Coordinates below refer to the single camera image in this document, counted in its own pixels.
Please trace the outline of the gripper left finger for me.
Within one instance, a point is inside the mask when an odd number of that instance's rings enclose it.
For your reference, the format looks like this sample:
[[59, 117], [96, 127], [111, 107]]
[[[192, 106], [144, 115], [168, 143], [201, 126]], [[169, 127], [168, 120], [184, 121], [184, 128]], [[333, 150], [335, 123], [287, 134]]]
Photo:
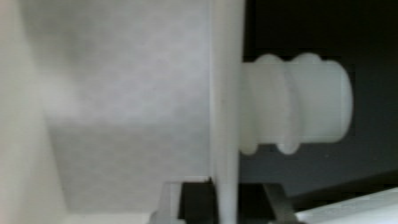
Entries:
[[148, 224], [214, 224], [214, 183], [168, 182]]

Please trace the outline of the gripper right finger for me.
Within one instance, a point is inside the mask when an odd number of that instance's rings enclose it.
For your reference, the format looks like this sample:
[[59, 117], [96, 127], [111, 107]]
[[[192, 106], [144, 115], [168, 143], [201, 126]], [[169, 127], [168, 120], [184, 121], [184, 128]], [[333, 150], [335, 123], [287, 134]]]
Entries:
[[301, 224], [281, 184], [239, 186], [239, 224]]

